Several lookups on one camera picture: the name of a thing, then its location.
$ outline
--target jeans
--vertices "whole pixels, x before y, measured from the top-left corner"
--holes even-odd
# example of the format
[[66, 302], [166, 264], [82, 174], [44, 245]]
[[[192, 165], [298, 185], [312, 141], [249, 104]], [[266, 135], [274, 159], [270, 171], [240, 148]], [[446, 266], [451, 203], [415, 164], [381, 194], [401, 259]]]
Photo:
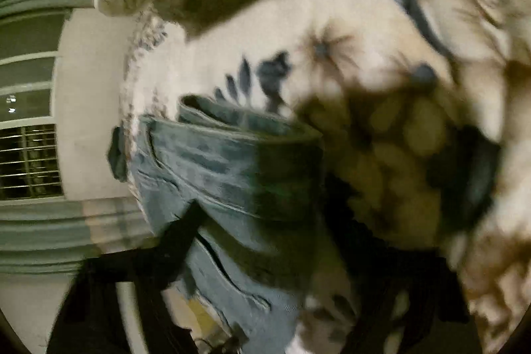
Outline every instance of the jeans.
[[313, 269], [322, 204], [320, 134], [299, 122], [187, 95], [177, 122], [143, 116], [130, 169], [156, 233], [196, 199], [209, 218], [182, 285], [245, 333], [242, 352], [280, 354]]

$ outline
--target floral blanket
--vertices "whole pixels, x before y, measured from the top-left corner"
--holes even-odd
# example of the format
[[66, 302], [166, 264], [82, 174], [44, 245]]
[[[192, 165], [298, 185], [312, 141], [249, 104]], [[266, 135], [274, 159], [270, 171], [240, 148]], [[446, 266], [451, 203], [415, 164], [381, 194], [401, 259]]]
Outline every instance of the floral blanket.
[[[352, 217], [398, 248], [439, 248], [484, 352], [497, 352], [531, 303], [530, 16], [531, 0], [259, 0], [187, 39], [148, 9], [121, 95], [129, 152], [138, 116], [175, 119], [184, 93], [304, 119], [323, 132], [327, 170], [356, 192]], [[502, 148], [492, 204], [472, 226], [441, 210], [429, 181], [464, 125]], [[339, 352], [356, 320], [342, 262], [326, 233], [320, 243], [288, 352]], [[397, 316], [406, 310], [407, 292]]]

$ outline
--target white wall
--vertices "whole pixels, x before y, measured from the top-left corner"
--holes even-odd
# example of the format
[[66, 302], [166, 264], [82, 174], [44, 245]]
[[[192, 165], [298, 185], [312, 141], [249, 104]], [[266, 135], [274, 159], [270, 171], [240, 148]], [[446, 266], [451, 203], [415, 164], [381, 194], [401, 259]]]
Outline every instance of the white wall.
[[75, 9], [65, 22], [55, 66], [52, 115], [63, 189], [68, 200], [123, 197], [106, 155], [119, 123], [118, 96], [133, 18]]

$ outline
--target wall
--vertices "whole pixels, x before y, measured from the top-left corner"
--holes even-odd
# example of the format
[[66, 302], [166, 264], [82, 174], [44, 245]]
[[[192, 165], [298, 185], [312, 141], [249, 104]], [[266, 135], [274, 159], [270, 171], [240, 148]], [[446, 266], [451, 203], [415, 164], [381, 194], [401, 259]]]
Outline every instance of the wall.
[[111, 131], [119, 123], [118, 96], [133, 18], [75, 9], [65, 22], [55, 66], [52, 115], [63, 190], [68, 200], [129, 194], [108, 167]]

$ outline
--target window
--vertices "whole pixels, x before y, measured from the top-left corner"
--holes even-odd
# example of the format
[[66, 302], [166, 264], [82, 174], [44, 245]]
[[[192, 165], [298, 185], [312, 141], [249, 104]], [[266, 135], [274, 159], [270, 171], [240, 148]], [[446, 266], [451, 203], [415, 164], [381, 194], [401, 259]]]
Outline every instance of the window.
[[0, 200], [62, 195], [55, 126], [0, 129]]

